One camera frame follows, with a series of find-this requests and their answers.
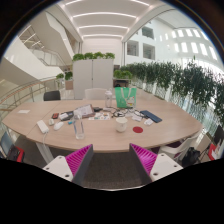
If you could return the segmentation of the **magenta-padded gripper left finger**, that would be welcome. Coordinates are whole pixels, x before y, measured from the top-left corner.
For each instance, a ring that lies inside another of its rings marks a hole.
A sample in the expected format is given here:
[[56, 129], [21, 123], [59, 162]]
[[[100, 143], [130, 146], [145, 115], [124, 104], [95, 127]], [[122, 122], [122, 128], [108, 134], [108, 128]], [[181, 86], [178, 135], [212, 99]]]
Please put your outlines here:
[[90, 144], [67, 156], [57, 156], [44, 170], [81, 186], [93, 154], [93, 145]]

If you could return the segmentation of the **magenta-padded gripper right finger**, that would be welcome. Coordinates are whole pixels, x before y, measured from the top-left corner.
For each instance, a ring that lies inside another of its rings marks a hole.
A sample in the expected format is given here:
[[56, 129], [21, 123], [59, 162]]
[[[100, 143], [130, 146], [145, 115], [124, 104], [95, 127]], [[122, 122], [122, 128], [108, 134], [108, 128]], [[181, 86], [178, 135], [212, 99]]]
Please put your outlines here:
[[143, 185], [147, 185], [182, 169], [177, 162], [166, 154], [155, 154], [133, 143], [129, 144], [129, 152]]

